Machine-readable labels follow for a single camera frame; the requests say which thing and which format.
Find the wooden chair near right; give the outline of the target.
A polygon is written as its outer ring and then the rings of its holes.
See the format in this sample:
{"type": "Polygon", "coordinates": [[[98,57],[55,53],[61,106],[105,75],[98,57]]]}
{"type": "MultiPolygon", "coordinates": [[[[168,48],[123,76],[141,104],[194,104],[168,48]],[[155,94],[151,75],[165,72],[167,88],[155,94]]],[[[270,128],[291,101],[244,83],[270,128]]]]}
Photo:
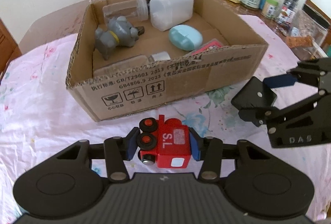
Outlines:
{"type": "Polygon", "coordinates": [[[312,36],[321,49],[330,57],[330,17],[326,15],[312,0],[306,0],[303,10],[314,22],[312,36]]]}

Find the red card box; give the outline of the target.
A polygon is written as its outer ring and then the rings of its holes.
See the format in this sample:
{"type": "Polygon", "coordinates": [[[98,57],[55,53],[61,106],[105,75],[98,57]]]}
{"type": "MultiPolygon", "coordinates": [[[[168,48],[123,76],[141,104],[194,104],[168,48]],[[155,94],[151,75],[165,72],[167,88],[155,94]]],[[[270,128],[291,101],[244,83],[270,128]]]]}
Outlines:
{"type": "Polygon", "coordinates": [[[198,49],[192,51],[191,55],[193,56],[202,52],[208,52],[211,50],[223,48],[224,46],[225,45],[222,42],[220,42],[218,39],[212,39],[211,41],[200,46],[198,49]]]}

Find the grey toy figure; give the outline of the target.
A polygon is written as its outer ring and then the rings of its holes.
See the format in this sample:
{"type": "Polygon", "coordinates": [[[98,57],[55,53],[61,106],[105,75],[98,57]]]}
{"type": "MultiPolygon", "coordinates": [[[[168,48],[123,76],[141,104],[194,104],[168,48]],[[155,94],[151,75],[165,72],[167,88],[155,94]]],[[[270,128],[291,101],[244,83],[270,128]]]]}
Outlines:
{"type": "Polygon", "coordinates": [[[133,47],[143,33],[145,33],[143,26],[134,27],[124,16],[111,18],[108,20],[106,30],[101,27],[95,30],[95,48],[104,60],[108,60],[116,47],[133,47]]]}

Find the light blue round case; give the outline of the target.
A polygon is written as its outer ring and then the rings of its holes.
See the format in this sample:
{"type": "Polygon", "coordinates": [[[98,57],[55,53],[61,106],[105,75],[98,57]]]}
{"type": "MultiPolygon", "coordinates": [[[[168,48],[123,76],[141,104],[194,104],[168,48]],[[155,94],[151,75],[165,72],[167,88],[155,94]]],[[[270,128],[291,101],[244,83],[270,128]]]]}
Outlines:
{"type": "Polygon", "coordinates": [[[177,25],[169,30],[170,42],[179,49],[193,51],[203,43],[202,34],[188,25],[177,25]]]}

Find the wooden chair at left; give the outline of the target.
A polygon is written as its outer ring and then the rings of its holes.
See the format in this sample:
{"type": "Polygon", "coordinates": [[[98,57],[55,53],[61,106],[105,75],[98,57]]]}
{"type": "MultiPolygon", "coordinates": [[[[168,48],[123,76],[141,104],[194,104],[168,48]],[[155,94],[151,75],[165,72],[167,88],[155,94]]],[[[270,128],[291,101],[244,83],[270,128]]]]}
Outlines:
{"type": "Polygon", "coordinates": [[[2,20],[0,20],[0,36],[0,72],[2,79],[10,62],[22,56],[22,52],[2,20]]]}

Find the yellow capsule bottle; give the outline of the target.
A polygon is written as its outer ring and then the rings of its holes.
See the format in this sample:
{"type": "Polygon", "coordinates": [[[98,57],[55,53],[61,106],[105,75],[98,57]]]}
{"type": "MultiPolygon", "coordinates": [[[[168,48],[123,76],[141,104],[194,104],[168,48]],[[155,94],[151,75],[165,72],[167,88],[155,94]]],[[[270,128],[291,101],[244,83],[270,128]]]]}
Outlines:
{"type": "Polygon", "coordinates": [[[155,54],[151,54],[150,56],[145,56],[143,54],[131,57],[129,62],[132,62],[134,66],[148,64],[151,62],[158,62],[158,61],[167,61],[170,60],[170,55],[166,52],[159,52],[155,54]]]}

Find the pink floral tablecloth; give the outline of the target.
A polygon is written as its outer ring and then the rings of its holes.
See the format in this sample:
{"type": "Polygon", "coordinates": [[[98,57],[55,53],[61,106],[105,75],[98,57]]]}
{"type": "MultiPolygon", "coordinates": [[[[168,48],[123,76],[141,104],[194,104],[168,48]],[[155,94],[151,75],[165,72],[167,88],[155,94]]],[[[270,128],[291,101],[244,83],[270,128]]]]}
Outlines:
{"type": "Polygon", "coordinates": [[[1,82],[1,223],[20,210],[13,184],[26,170],[79,139],[101,143],[124,136],[145,117],[178,118],[203,137],[234,144],[247,139],[305,173],[315,195],[308,216],[318,219],[330,206],[330,145],[271,148],[266,128],[239,118],[231,99],[242,83],[173,102],[128,117],[95,122],[66,89],[65,79],[76,34],[41,45],[11,62],[1,82]]]}

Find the green lid small jar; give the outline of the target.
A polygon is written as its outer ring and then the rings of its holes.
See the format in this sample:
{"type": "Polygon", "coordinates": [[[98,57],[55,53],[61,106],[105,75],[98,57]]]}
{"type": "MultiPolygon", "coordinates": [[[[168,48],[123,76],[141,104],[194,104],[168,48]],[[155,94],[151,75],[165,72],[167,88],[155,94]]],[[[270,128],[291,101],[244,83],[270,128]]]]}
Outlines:
{"type": "Polygon", "coordinates": [[[274,13],[276,12],[277,7],[278,7],[277,0],[265,0],[261,14],[264,17],[271,19],[274,13]]]}

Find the red toy train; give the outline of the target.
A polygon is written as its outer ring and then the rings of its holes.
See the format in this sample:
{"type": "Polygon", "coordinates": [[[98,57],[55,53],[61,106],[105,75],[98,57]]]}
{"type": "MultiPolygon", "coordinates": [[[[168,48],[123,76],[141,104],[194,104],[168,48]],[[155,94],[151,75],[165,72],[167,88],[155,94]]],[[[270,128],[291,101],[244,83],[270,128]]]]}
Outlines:
{"type": "Polygon", "coordinates": [[[188,126],[177,118],[164,115],[144,118],[139,123],[141,133],[136,138],[138,158],[144,165],[161,169],[185,169],[191,158],[188,126]]]}

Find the black device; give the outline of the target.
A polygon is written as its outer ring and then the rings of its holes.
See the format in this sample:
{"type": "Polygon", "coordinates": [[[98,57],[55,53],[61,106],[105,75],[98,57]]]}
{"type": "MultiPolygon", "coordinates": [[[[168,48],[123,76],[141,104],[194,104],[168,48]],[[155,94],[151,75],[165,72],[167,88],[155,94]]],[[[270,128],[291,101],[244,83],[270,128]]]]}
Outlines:
{"type": "Polygon", "coordinates": [[[244,121],[256,120],[256,114],[273,106],[276,93],[257,77],[253,76],[232,98],[231,104],[239,111],[244,121]]]}

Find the open cardboard box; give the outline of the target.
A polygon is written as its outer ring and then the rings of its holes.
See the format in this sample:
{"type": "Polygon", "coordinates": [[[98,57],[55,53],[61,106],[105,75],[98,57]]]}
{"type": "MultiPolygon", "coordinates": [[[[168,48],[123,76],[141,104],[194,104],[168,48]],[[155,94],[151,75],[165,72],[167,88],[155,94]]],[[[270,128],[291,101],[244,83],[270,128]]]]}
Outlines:
{"type": "Polygon", "coordinates": [[[221,46],[187,52],[150,21],[131,19],[144,33],[131,48],[118,46],[107,59],[95,48],[95,31],[105,28],[103,8],[130,0],[106,0],[87,7],[71,53],[66,88],[96,122],[154,109],[249,79],[268,43],[219,0],[194,0],[187,24],[203,43],[221,46]]]}

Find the wooden chair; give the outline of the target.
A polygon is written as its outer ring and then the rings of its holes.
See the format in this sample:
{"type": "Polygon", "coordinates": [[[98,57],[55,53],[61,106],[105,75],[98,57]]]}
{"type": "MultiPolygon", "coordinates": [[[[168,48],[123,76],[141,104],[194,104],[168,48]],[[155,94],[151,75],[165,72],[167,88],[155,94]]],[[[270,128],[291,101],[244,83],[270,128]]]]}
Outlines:
{"type": "Polygon", "coordinates": [[[312,36],[321,49],[330,57],[330,17],[326,15],[312,0],[306,0],[303,10],[314,22],[312,36]]]}
{"type": "Polygon", "coordinates": [[[0,36],[0,72],[2,79],[10,62],[22,56],[22,52],[2,20],[0,20],[0,36]]]}

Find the large clear plastic jar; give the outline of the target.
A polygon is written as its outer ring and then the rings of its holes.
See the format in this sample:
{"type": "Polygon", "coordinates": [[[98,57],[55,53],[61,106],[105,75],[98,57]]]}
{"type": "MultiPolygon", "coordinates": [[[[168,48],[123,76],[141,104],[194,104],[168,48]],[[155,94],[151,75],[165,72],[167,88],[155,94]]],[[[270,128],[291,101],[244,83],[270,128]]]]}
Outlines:
{"type": "Polygon", "coordinates": [[[312,36],[314,26],[314,22],[302,8],[295,14],[289,28],[285,43],[301,61],[326,57],[312,36]]]}

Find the white plastic bottle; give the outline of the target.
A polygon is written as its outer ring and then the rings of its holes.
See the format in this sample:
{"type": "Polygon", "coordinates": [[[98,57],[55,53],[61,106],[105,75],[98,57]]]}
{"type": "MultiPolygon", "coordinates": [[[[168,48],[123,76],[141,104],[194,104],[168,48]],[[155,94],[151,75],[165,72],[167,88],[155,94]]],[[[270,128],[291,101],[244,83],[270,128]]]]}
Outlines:
{"type": "Polygon", "coordinates": [[[166,31],[190,20],[194,0],[151,0],[149,7],[152,26],[166,31]]]}

